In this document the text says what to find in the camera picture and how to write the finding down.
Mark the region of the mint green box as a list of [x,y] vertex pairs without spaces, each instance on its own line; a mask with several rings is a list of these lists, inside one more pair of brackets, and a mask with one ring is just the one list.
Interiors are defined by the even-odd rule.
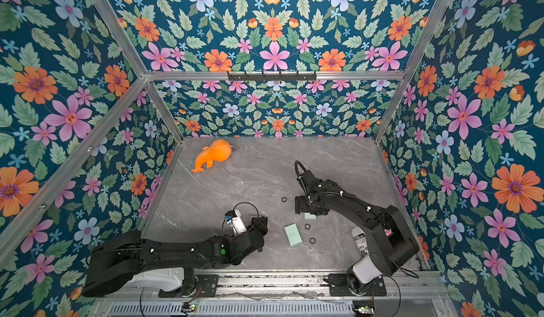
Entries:
[[314,214],[310,214],[310,213],[304,213],[304,219],[306,221],[314,221],[317,219],[317,216],[314,215]]

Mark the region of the mint box lid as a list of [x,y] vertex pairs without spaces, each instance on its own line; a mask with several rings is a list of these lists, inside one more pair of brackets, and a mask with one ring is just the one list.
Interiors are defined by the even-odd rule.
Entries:
[[297,246],[303,242],[303,239],[298,230],[297,224],[290,224],[284,227],[289,246]]

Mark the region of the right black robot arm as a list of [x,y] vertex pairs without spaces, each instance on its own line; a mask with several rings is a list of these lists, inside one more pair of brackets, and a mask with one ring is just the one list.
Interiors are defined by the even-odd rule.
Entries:
[[418,253],[419,244],[396,207],[372,205],[306,169],[296,171],[296,179],[304,192],[295,199],[296,214],[324,216],[333,210],[364,233],[366,255],[347,270],[344,284],[354,294],[363,294],[379,277],[393,275]]

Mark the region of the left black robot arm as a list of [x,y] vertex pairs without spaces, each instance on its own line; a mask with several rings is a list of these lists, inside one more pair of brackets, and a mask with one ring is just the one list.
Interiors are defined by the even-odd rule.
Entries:
[[140,231],[124,233],[92,251],[82,289],[85,297],[104,297],[121,289],[136,275],[152,270],[224,269],[239,265],[251,253],[262,251],[268,218],[253,217],[237,236],[212,236],[194,243],[168,243],[144,239]]

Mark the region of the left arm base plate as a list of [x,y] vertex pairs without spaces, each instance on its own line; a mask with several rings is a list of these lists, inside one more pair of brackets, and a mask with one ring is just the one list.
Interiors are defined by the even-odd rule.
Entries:
[[160,298],[212,298],[218,288],[218,275],[191,275],[182,281],[181,287],[166,292],[160,290]]

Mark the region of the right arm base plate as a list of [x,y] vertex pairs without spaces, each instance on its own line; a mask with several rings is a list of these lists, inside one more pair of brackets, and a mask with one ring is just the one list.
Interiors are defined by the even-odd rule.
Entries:
[[385,297],[386,287],[382,277],[377,277],[367,284],[361,284],[353,275],[346,273],[328,274],[324,278],[332,297]]

